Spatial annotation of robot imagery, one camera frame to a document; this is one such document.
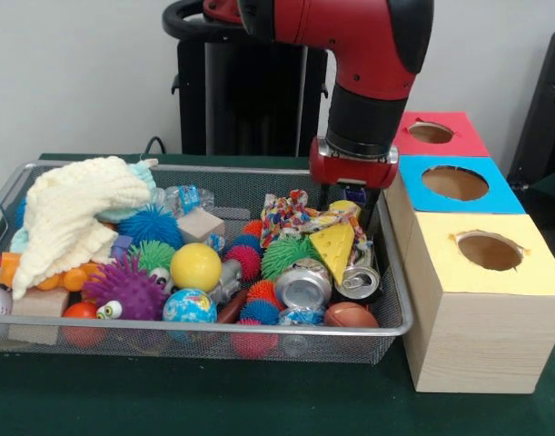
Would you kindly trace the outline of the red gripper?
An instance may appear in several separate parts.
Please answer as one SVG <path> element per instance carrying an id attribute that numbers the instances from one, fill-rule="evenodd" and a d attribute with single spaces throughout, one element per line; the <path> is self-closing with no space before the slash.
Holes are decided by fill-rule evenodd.
<path id="1" fill-rule="evenodd" d="M 310 174 L 320 183 L 319 210 L 326 211 L 330 185 L 353 184 L 368 188 L 365 232 L 369 236 L 372 217 L 378 201 L 378 190 L 391 186 L 399 169 L 400 154 L 395 145 L 382 157 L 362 159 L 341 154 L 324 138 L 314 137 L 310 148 Z"/>

